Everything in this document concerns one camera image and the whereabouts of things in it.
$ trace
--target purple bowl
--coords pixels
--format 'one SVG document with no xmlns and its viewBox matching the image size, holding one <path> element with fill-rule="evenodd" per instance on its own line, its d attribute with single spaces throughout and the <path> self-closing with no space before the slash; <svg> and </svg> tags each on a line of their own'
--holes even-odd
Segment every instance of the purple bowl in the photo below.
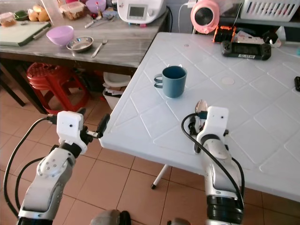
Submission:
<svg viewBox="0 0 300 225">
<path fill-rule="evenodd" d="M 99 7 L 101 9 L 101 12 L 105 11 L 106 8 L 106 1 L 105 0 L 88 0 L 85 5 L 91 11 L 92 13 L 97 13 L 97 5 L 96 2 L 98 2 Z"/>
<path fill-rule="evenodd" d="M 56 45 L 67 45 L 74 37 L 74 29 L 71 26 L 54 27 L 47 32 L 47 37 Z"/>
</svg>

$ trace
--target marble countertop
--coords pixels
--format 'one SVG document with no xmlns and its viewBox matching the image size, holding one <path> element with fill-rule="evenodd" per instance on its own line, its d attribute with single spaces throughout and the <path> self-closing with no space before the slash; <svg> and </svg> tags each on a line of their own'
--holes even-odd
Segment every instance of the marble countertop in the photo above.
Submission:
<svg viewBox="0 0 300 225">
<path fill-rule="evenodd" d="M 94 39 L 93 47 L 90 50 L 83 53 L 72 53 L 66 47 L 53 44 L 45 34 L 38 40 L 33 40 L 21 47 L 1 45 L 0 55 L 2 55 L 1 53 L 14 53 L 137 68 L 166 17 L 167 12 L 154 22 L 147 24 L 145 28 L 129 25 L 118 19 L 86 29 L 84 26 L 91 21 L 89 17 L 76 21 L 66 20 L 67 25 L 73 26 L 75 37 L 90 36 Z M 101 48 L 95 58 L 91 58 L 90 56 L 104 37 L 108 38 L 108 43 Z"/>
</svg>

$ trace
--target white table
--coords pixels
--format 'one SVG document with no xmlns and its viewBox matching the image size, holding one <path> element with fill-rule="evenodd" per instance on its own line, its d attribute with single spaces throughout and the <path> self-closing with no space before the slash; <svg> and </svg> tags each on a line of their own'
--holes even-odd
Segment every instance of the white table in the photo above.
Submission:
<svg viewBox="0 0 300 225">
<path fill-rule="evenodd" d="M 153 86 L 153 77 L 168 64 L 187 69 L 185 92 L 176 99 Z M 300 59 L 277 49 L 267 61 L 225 58 L 210 36 L 159 33 L 100 142 L 203 174 L 200 156 L 180 124 L 205 99 L 229 109 L 226 143 L 243 167 L 246 187 L 300 202 L 300 92 L 293 82 L 299 75 Z M 224 79 L 234 84 L 225 85 Z"/>
</svg>

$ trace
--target table leg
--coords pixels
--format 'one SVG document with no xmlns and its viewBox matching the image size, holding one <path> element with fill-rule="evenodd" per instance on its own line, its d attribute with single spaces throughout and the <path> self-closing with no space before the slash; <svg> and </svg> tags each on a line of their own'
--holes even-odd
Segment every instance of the table leg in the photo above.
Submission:
<svg viewBox="0 0 300 225">
<path fill-rule="evenodd" d="M 25 106 L 25 103 L 11 90 L 11 88 L 4 83 L 4 80 L 1 79 L 0 77 L 0 85 L 3 87 L 4 90 L 20 105 L 20 106 Z"/>
<path fill-rule="evenodd" d="M 164 173 L 167 171 L 169 165 L 164 165 L 164 167 L 162 168 L 162 170 L 160 171 L 159 175 L 156 177 L 155 181 L 153 182 L 153 184 L 151 185 L 151 189 L 155 189 L 158 182 L 160 181 L 160 179 L 163 177 Z"/>
<path fill-rule="evenodd" d="M 11 80 L 13 80 L 22 94 L 34 105 L 34 107 L 43 114 L 46 114 L 46 110 L 39 101 L 38 97 L 34 93 L 33 89 L 22 77 L 22 75 L 16 70 L 16 63 L 13 60 L 1 59 L 0 69 Z"/>
</svg>

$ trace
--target white appliance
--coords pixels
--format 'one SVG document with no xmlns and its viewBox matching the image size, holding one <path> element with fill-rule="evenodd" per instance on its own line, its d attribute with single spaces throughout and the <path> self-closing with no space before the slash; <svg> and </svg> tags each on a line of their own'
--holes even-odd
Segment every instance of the white appliance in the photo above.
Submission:
<svg viewBox="0 0 300 225">
<path fill-rule="evenodd" d="M 123 21 L 146 24 L 166 11 L 166 0 L 117 0 L 117 7 Z"/>
</svg>

